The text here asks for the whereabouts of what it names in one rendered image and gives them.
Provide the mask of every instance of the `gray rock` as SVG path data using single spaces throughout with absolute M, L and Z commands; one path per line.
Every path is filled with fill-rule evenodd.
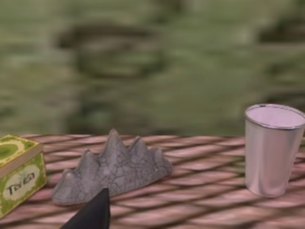
M 87 203 L 104 188 L 113 197 L 151 184 L 171 171 L 172 164 L 160 149 L 148 150 L 140 137 L 127 149 L 111 130 L 103 152 L 95 155 L 86 150 L 74 170 L 64 170 L 52 201 L 57 205 Z

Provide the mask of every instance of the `table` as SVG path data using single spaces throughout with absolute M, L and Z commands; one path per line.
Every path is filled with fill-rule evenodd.
M 51 190 L 107 136 L 27 135 L 44 144 L 48 184 L 0 220 L 1 229 L 59 229 L 81 206 L 59 207 Z M 128 146 L 133 136 L 122 136 Z M 303 229 L 305 154 L 299 152 L 284 196 L 262 198 L 244 187 L 244 138 L 147 136 L 173 163 L 171 176 L 111 198 L 111 229 Z

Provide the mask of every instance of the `green box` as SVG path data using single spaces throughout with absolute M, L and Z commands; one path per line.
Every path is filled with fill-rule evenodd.
M 0 218 L 46 183 L 41 143 L 13 135 L 0 138 Z

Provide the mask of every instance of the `cup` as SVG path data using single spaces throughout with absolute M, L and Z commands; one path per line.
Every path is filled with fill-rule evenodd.
M 245 185 L 267 198 L 283 195 L 305 129 L 305 114 L 257 104 L 245 112 Z

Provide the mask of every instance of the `box lid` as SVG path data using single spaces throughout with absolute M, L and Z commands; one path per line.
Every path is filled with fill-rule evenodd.
M 42 151 L 42 144 L 26 138 L 6 135 L 0 138 L 0 178 Z

